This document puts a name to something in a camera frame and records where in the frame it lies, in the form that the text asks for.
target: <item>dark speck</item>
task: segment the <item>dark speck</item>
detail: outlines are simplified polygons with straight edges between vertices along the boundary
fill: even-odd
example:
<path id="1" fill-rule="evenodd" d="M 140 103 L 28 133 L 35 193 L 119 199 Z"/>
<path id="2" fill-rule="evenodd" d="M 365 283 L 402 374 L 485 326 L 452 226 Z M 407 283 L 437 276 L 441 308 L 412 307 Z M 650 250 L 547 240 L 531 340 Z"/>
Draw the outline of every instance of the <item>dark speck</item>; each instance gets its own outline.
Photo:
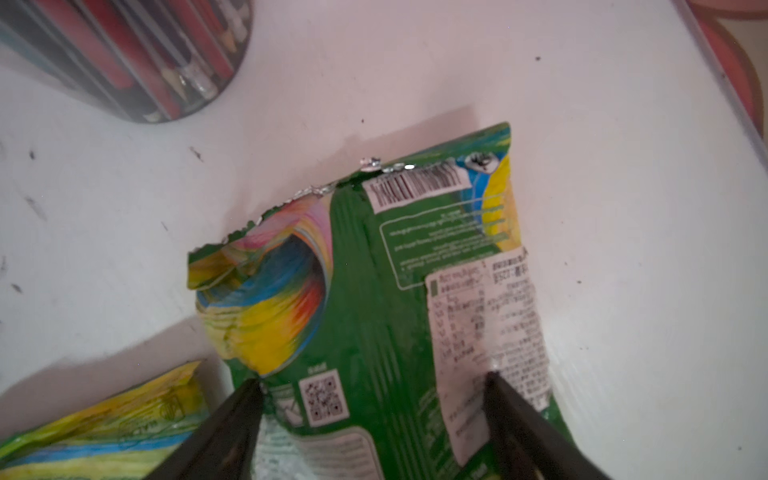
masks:
<path id="1" fill-rule="evenodd" d="M 45 211 L 43 210 L 43 207 L 40 206 L 39 203 L 35 201 L 32 197 L 24 197 L 24 200 L 27 202 L 27 205 L 35 212 L 35 215 L 38 216 L 40 220 L 43 220 L 44 222 L 48 220 L 48 216 L 45 215 Z"/>
<path id="2" fill-rule="evenodd" d="M 192 152 L 199 161 L 203 161 L 203 156 L 200 155 L 200 152 L 195 150 L 194 147 L 190 147 L 190 152 Z"/>

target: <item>white table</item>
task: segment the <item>white table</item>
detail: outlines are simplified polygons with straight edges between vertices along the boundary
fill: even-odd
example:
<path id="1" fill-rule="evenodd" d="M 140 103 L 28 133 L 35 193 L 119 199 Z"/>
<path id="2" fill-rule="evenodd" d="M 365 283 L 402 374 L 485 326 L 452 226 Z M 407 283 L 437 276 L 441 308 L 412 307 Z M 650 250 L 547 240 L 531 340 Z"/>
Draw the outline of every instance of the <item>white table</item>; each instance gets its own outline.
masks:
<path id="1" fill-rule="evenodd" d="M 765 478 L 768 177 L 719 81 L 667 0 L 258 2 L 230 88 L 161 126 L 2 70 L 0 437 L 212 356 L 188 250 L 508 120 L 581 449 L 617 480 Z"/>

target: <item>clear container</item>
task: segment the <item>clear container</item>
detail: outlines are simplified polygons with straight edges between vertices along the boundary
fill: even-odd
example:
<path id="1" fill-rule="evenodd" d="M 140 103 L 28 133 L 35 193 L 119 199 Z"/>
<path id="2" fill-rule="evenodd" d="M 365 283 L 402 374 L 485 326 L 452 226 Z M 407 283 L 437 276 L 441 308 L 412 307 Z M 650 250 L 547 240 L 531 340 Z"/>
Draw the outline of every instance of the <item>clear container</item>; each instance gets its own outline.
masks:
<path id="1" fill-rule="evenodd" d="M 250 0 L 5 0 L 0 63 L 126 120 L 185 117 L 245 55 Z"/>

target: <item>green snack bag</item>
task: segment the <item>green snack bag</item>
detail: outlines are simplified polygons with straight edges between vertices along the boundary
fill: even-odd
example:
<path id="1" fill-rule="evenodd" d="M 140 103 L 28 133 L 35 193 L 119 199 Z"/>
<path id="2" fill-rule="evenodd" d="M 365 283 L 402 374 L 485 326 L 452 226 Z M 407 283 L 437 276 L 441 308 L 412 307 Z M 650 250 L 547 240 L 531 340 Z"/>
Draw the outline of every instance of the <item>green snack bag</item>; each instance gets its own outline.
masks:
<path id="1" fill-rule="evenodd" d="M 371 161 L 190 254 L 189 287 L 235 386 L 258 376 L 269 393 L 257 478 L 497 478 L 490 370 L 568 435 L 509 143 L 499 124 Z"/>

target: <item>snack bag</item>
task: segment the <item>snack bag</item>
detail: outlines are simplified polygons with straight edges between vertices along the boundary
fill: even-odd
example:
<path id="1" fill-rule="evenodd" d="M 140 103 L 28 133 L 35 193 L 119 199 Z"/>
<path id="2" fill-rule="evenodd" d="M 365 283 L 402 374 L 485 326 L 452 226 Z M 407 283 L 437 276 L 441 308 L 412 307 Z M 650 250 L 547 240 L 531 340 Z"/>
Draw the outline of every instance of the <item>snack bag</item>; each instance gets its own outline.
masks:
<path id="1" fill-rule="evenodd" d="M 286 478 L 286 465 L 295 478 L 497 478 L 489 370 L 567 435 L 509 144 L 500 124 L 371 160 L 190 254 L 197 311 L 235 385 L 258 376 L 268 391 L 257 478 Z"/>
<path id="2" fill-rule="evenodd" d="M 0 445 L 2 480 L 140 480 L 208 417 L 190 362 Z"/>

